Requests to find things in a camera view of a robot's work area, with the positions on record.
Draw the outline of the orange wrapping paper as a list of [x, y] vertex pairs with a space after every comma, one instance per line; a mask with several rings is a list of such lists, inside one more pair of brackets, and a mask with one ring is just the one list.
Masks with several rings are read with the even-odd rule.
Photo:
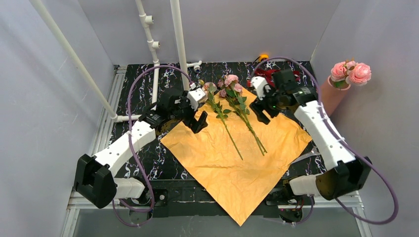
[[203, 105], [200, 111], [207, 112], [206, 128], [195, 134], [179, 123], [161, 143], [242, 225], [304, 151], [311, 137], [285, 115], [263, 124], [251, 113], [253, 131], [249, 131], [234, 113], [222, 121], [210, 105]]

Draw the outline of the dark red ribbon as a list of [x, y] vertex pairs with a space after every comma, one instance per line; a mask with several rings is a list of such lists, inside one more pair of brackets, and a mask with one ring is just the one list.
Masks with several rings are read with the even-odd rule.
[[[275, 84], [272, 80], [272, 74], [279, 71], [280, 71], [279, 69], [276, 69], [276, 70], [275, 69], [270, 69], [270, 70], [256, 69], [254, 71], [254, 75], [258, 77], [264, 77], [269, 85], [275, 87]], [[295, 80], [297, 82], [300, 82], [300, 73], [294, 70], [293, 74], [294, 74]]]

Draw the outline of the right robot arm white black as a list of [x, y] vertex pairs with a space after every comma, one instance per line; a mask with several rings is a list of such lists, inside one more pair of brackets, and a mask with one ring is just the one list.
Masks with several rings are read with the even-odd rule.
[[250, 104], [257, 120], [268, 124], [281, 110], [290, 110], [303, 124], [323, 158], [326, 172], [291, 178], [283, 182], [281, 197], [290, 200], [302, 195], [332, 200], [361, 189], [371, 171], [369, 158], [359, 158], [334, 136], [336, 128], [317, 100], [312, 86], [298, 84], [292, 70], [272, 74], [272, 83], [264, 77], [252, 77], [251, 89], [257, 98]]

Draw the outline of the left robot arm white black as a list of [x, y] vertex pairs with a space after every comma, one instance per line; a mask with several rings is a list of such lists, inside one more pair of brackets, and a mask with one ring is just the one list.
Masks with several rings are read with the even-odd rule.
[[145, 179], [116, 178], [119, 169], [134, 154], [168, 131], [172, 123], [183, 122], [193, 133], [207, 127], [207, 113], [195, 119], [198, 109], [207, 100], [201, 88], [190, 91], [169, 89], [160, 101], [153, 103], [132, 127], [105, 149], [77, 162], [74, 189], [97, 208], [104, 208], [115, 199], [140, 198], [147, 188]]

